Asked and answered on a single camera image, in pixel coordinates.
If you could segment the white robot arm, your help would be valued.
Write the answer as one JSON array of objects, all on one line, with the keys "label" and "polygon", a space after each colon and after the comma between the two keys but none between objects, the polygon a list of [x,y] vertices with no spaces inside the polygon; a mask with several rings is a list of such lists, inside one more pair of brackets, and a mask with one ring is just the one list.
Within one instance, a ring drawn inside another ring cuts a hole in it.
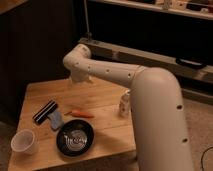
[{"label": "white robot arm", "polygon": [[170,71],[93,60],[91,50],[84,44],[71,50],[63,64],[77,80],[87,74],[130,90],[140,171],[194,171],[183,96]]}]

